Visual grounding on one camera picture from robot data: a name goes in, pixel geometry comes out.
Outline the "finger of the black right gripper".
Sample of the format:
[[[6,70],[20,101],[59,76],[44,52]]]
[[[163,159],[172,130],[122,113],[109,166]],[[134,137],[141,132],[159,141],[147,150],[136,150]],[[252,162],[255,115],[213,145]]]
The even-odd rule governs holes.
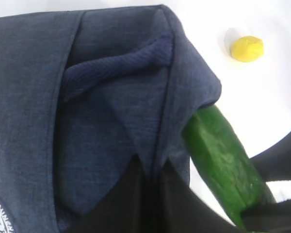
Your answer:
[[[251,232],[291,233],[291,199],[255,205],[243,211],[241,218]]]
[[[250,161],[266,182],[291,181],[291,132]]]

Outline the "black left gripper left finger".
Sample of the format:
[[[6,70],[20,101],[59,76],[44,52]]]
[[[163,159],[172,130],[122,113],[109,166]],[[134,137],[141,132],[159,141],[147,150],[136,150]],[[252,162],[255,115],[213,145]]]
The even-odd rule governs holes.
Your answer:
[[[66,233],[145,233],[148,185],[138,155],[110,192]]]

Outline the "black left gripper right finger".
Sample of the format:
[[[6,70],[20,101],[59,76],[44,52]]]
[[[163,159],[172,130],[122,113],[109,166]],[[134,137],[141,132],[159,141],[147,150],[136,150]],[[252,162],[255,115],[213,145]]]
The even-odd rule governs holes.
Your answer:
[[[243,233],[210,209],[168,160],[160,173],[160,233]]]

